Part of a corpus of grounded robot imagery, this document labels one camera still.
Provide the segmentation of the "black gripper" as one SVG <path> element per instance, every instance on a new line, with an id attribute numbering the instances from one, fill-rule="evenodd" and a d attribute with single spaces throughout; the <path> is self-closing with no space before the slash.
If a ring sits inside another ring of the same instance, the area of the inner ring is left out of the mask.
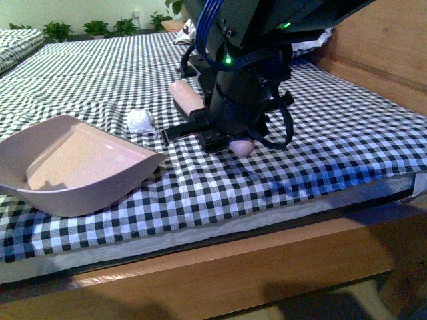
<path id="1" fill-rule="evenodd" d="M 288 111 L 294 99 L 290 92 L 278 93 L 279 82 L 258 80 L 249 75 L 220 75 L 220 78 L 203 88 L 204 105 L 216 121 L 218 129 L 232 137 L 243 135 L 259 141 L 264 147 L 284 150 L 294 135 L 292 116 Z M 267 139 L 268 112 L 279 110 L 286 135 L 282 142 Z"/>

